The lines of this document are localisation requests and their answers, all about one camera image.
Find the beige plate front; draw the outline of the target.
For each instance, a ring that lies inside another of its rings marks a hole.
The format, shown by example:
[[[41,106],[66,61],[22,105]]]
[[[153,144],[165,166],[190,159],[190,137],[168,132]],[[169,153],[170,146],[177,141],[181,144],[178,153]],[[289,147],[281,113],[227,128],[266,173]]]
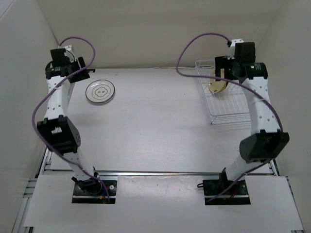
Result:
[[[208,81],[208,89],[209,91],[214,94],[214,93],[220,93],[225,90],[227,87],[228,82],[222,81],[222,80],[217,80],[217,79],[209,79]]]

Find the white plate with dark rings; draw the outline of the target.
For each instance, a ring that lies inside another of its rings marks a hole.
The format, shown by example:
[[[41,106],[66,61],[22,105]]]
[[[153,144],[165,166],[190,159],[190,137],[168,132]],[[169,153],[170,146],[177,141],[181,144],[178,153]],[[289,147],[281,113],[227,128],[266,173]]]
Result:
[[[102,105],[113,100],[116,94],[115,85],[109,80],[96,80],[91,82],[86,90],[86,100],[90,104]]]

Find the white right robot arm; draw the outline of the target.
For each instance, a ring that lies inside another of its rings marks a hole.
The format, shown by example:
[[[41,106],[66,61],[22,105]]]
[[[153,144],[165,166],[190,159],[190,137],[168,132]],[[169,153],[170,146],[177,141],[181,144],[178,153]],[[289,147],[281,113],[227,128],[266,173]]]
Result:
[[[218,188],[224,194],[236,188],[235,180],[275,159],[289,142],[279,116],[270,103],[268,72],[264,63],[256,62],[253,42],[233,39],[226,56],[216,57],[216,75],[224,71],[225,80],[242,88],[250,114],[251,133],[239,145],[240,154],[225,168],[226,177]]]

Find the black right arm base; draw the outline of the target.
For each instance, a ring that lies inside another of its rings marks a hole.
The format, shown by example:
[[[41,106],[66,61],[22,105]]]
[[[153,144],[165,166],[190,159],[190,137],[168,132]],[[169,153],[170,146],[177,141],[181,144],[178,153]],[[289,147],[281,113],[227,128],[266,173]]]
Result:
[[[232,181],[203,180],[197,184],[197,188],[203,189],[205,205],[250,205],[246,181],[238,181],[231,186],[232,183]]]

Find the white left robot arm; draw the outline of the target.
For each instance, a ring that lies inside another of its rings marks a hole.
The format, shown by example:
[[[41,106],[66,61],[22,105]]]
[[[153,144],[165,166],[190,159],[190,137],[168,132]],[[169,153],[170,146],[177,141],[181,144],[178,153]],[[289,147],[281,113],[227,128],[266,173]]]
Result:
[[[62,160],[75,172],[72,180],[91,194],[101,191],[102,182],[94,167],[88,166],[79,150],[81,137],[68,117],[68,105],[76,82],[89,78],[83,57],[76,57],[71,45],[51,51],[52,61],[45,68],[50,94],[47,110],[36,128],[40,135]]]

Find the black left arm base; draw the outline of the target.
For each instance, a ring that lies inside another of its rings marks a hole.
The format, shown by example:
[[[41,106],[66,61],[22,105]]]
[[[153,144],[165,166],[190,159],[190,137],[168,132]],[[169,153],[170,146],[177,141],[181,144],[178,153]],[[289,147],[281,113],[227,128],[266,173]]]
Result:
[[[75,204],[115,204],[117,194],[118,180],[116,178],[102,182],[88,179],[79,181],[77,178],[71,178],[74,181],[72,194],[72,203]]]

